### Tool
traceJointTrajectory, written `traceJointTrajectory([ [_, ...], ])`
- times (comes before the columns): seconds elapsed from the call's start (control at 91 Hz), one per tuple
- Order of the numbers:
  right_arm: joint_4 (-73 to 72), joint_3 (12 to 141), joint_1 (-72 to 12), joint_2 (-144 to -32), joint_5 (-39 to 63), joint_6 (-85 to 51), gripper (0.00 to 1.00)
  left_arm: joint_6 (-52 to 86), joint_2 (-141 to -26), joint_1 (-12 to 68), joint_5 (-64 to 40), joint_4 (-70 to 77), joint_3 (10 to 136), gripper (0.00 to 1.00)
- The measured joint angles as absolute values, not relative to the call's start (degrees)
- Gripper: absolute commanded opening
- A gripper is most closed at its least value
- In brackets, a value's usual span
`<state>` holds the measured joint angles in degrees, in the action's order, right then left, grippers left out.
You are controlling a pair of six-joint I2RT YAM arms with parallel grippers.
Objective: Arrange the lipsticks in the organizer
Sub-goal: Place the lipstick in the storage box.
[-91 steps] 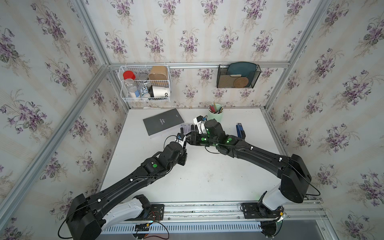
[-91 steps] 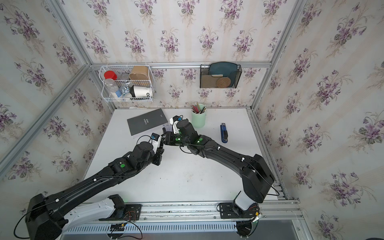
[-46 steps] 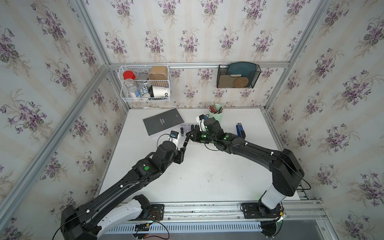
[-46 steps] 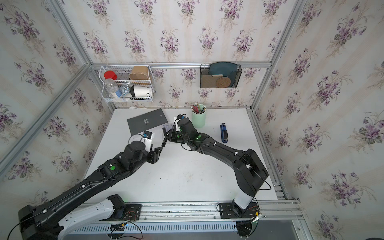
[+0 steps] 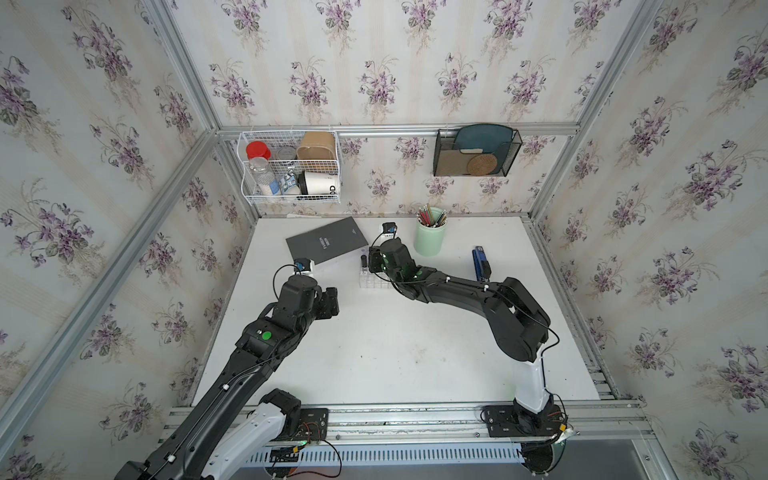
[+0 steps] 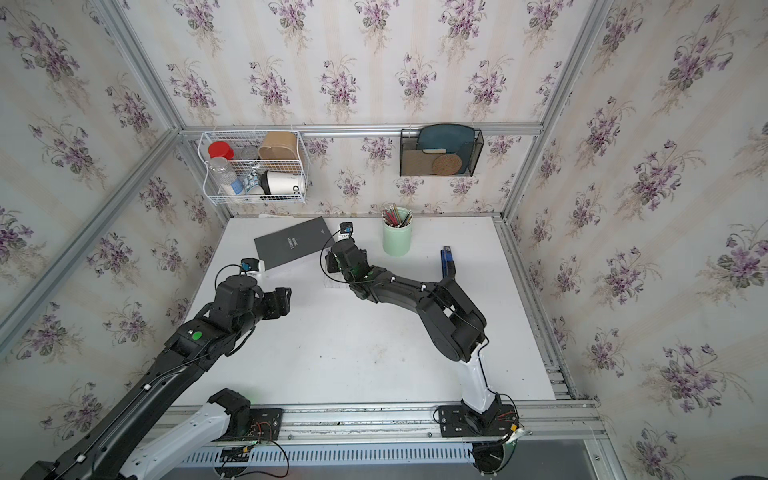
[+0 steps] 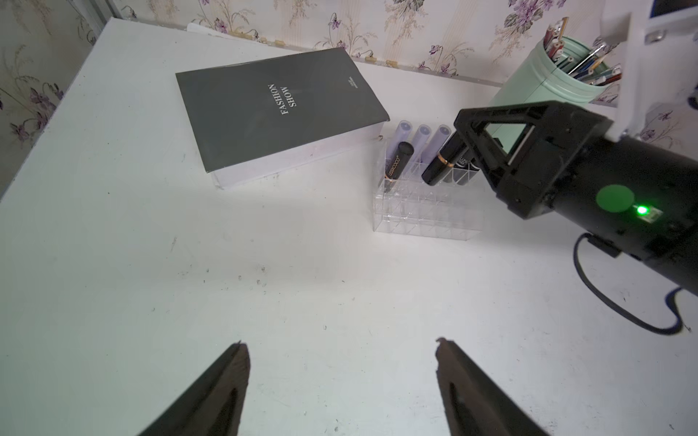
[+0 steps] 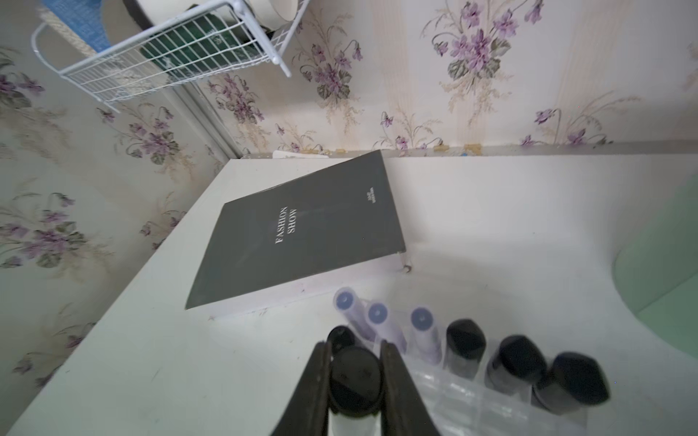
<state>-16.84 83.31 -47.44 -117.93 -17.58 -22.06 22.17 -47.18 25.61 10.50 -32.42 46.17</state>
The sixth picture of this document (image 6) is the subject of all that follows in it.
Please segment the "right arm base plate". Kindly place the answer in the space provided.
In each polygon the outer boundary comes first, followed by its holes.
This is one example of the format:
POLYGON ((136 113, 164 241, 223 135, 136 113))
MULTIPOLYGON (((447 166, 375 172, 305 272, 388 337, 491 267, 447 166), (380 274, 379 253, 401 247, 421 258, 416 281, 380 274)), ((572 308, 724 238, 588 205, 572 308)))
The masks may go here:
POLYGON ((442 438, 503 437, 519 428, 512 405, 500 404, 478 414, 464 404, 441 405, 433 412, 442 438))

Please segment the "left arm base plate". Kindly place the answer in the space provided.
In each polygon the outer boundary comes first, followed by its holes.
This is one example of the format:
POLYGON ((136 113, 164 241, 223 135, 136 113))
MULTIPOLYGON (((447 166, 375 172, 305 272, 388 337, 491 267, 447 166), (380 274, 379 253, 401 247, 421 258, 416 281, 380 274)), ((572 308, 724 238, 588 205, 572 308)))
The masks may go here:
POLYGON ((236 413, 216 441, 254 441, 257 443, 277 440, 280 434, 284 410, 282 408, 254 408, 248 413, 236 413))

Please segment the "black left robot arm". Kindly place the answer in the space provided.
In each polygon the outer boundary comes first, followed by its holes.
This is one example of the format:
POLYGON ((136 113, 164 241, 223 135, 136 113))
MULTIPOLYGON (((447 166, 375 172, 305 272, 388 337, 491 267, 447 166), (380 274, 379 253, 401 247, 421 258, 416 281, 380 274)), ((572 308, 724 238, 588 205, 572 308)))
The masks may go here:
POLYGON ((74 446, 54 461, 37 461, 25 479, 158 479, 202 445, 228 430, 243 435, 251 403, 225 388, 192 419, 164 437, 139 445, 168 408, 221 358, 242 347, 262 320, 290 312, 292 290, 265 292, 255 278, 232 275, 165 342, 161 353, 117 405, 74 446))

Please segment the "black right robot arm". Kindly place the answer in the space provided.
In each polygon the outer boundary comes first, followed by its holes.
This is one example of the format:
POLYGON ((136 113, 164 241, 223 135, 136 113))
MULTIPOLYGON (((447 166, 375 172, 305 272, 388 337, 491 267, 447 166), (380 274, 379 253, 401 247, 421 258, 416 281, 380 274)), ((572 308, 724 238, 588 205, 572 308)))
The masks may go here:
POLYGON ((348 237, 321 255, 321 271, 363 301, 415 313, 438 352, 458 366, 465 421, 479 430, 501 415, 502 395, 488 385, 482 349, 489 344, 487 320, 452 277, 422 282, 368 263, 367 251, 348 237))

